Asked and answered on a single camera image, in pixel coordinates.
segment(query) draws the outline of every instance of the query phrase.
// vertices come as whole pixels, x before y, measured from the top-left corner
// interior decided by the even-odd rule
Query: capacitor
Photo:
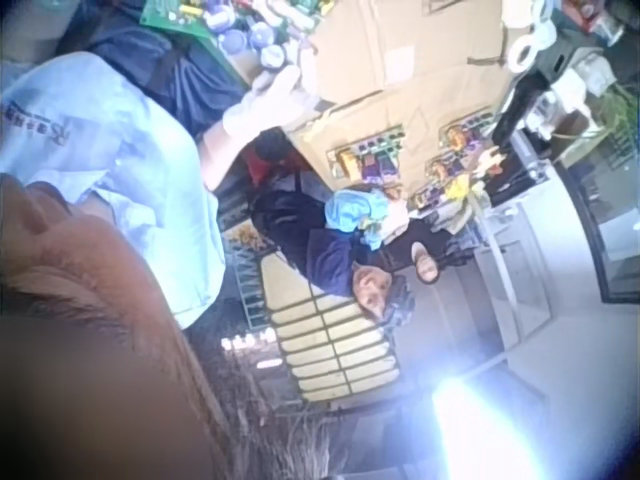
[[[265,22],[257,22],[251,26],[251,36],[249,37],[251,48],[261,50],[273,45],[275,41],[276,32]]]
[[[244,32],[235,28],[218,35],[218,47],[227,55],[237,55],[247,49],[248,40]]]
[[[232,5],[210,2],[202,18],[204,18],[209,30],[220,33],[231,28],[236,22],[236,11]]]
[[[280,45],[270,45],[260,51],[260,64],[267,70],[279,70],[284,66],[287,55]]]

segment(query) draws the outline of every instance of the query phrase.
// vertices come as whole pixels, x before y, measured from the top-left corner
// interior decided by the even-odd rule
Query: light blue cloth
[[[389,199],[380,190],[360,192],[357,190],[339,190],[325,204],[324,215],[327,228],[351,233],[362,220],[380,221],[389,214]],[[364,231],[362,242],[377,250],[382,244],[382,237],[375,228]]]
[[[69,203],[91,191],[144,257],[182,328],[217,297],[217,199],[187,131],[90,53],[54,59],[2,92],[0,171],[45,181]]]

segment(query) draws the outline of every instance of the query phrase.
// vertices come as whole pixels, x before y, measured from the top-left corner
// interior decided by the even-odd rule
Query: yellow component
[[[461,200],[469,194],[471,178],[468,173],[456,177],[444,190],[449,200]]]
[[[362,180],[358,158],[351,150],[342,150],[336,154],[336,157],[349,180],[352,182]]]
[[[191,7],[189,5],[180,5],[180,11],[187,15],[193,15],[194,17],[201,17],[204,10],[197,7]]]
[[[320,2],[320,15],[324,17],[331,10],[333,10],[333,7],[335,6],[336,6],[336,2],[334,0],[322,0]]]

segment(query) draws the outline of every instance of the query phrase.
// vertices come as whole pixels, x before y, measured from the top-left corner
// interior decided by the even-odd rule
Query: tape roll
[[[518,38],[507,54],[507,68],[513,73],[529,70],[538,54],[536,45],[537,41],[533,35],[523,35]]]
[[[546,50],[558,40],[558,31],[551,20],[536,23],[533,27],[533,36],[536,37],[538,50]]]

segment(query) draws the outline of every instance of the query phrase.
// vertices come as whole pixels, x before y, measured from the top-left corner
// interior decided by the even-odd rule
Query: cap
[[[416,301],[404,275],[394,275],[387,294],[381,326],[393,330],[411,320]]]

